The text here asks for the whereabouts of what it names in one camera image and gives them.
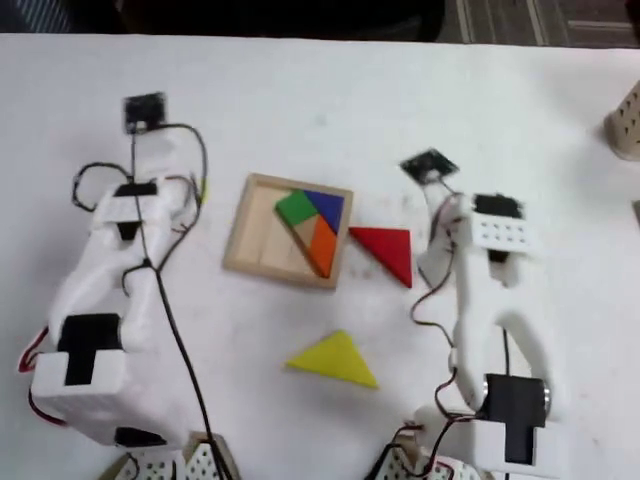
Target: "table surface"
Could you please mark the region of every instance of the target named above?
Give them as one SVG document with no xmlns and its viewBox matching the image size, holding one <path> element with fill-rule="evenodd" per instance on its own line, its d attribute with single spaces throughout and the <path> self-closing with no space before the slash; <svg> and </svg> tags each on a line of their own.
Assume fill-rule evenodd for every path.
<svg viewBox="0 0 640 480">
<path fill-rule="evenodd" d="M 121 99 L 150 91 L 166 92 L 170 119 L 197 126 L 210 151 L 210 197 L 167 286 L 215 430 L 244 478 L 362 478 L 448 376 L 440 334 L 407 315 L 426 287 L 416 275 L 405 289 L 352 243 L 332 293 L 221 268 L 247 174 L 349 188 L 352 224 L 410 228 L 418 255 L 428 211 L 397 164 L 430 146 L 460 165 L 453 186 L 518 197 L 540 230 L 567 345 L 569 477 L 640 467 L 640 421 L 629 413 L 640 383 L 628 375 L 640 364 L 640 229 L 630 206 L 640 168 L 618 160 L 601 129 L 640 78 L 639 51 L 31 35 L 0 36 L 0 65 L 6 478 L 92 479 L 116 456 L 35 418 L 29 378 L 14 365 L 87 239 L 89 217 L 70 204 L 72 175 L 89 161 L 127 162 Z M 195 152 L 185 150 L 194 166 Z M 421 315 L 451 328 L 453 290 Z M 380 390 L 282 368 L 336 329 L 353 336 Z M 500 371 L 501 350 L 488 351 Z M 168 375 L 184 375 L 178 360 L 175 368 Z"/>
</svg>

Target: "white pegboard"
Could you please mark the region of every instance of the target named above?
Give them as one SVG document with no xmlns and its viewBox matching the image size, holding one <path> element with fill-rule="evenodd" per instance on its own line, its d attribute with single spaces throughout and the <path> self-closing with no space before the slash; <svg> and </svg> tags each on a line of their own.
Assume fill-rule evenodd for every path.
<svg viewBox="0 0 640 480">
<path fill-rule="evenodd" d="M 136 476 L 136 465 L 129 458 L 124 464 L 118 475 L 114 480 L 170 480 L 173 475 L 173 457 L 167 455 L 167 458 L 162 458 L 155 455 L 152 457 L 141 453 L 135 454 L 134 458 L 137 460 L 140 466 L 140 472 Z"/>
<path fill-rule="evenodd" d="M 217 480 L 211 445 L 201 443 L 187 464 L 187 480 Z"/>
<path fill-rule="evenodd" d="M 474 245 L 488 250 L 530 253 L 534 239 L 525 220 L 472 213 L 471 237 Z"/>
<path fill-rule="evenodd" d="M 150 457 L 142 453 L 135 455 L 135 458 L 140 465 L 140 473 L 136 476 L 136 466 L 131 459 L 128 459 L 115 480 L 133 480 L 134 478 L 136 480 L 170 480 L 173 478 L 175 454 L 168 454 L 166 457 L 155 454 Z M 213 462 L 211 446 L 208 444 L 198 445 L 185 470 L 186 480 L 220 480 Z"/>
<path fill-rule="evenodd" d="M 422 456 L 413 467 L 401 449 L 393 448 L 389 450 L 382 462 L 376 480 L 411 480 L 416 477 L 408 475 L 405 468 L 409 471 L 415 469 L 416 472 L 420 472 L 428 462 L 429 457 Z M 470 465 L 442 456 L 438 456 L 435 468 L 429 476 L 423 478 L 427 480 L 493 480 L 493 476 L 489 474 L 480 476 Z"/>
</svg>

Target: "red triangle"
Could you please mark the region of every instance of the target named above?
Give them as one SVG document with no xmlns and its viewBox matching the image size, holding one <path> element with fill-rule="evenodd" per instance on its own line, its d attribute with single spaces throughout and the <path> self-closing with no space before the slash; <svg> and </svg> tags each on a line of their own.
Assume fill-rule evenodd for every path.
<svg viewBox="0 0 640 480">
<path fill-rule="evenodd" d="M 411 288 L 413 275 L 409 230 L 350 227 L 349 233 L 398 280 Z"/>
</svg>

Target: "carpet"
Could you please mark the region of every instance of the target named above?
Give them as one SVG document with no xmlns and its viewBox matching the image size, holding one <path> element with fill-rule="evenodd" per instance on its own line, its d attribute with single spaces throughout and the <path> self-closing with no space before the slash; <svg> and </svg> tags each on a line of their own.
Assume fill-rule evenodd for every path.
<svg viewBox="0 0 640 480">
<path fill-rule="evenodd" d="M 445 5 L 437 40 L 442 43 L 640 45 L 624 0 L 446 0 Z"/>
</svg>

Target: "green triangle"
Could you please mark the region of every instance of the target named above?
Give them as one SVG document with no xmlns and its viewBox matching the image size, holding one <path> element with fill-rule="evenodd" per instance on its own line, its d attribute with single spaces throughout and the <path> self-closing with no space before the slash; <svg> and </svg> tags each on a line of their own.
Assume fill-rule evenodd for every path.
<svg viewBox="0 0 640 480">
<path fill-rule="evenodd" d="M 358 352 L 353 340 L 339 330 L 290 359 L 288 367 L 378 388 L 378 382 Z"/>
</svg>

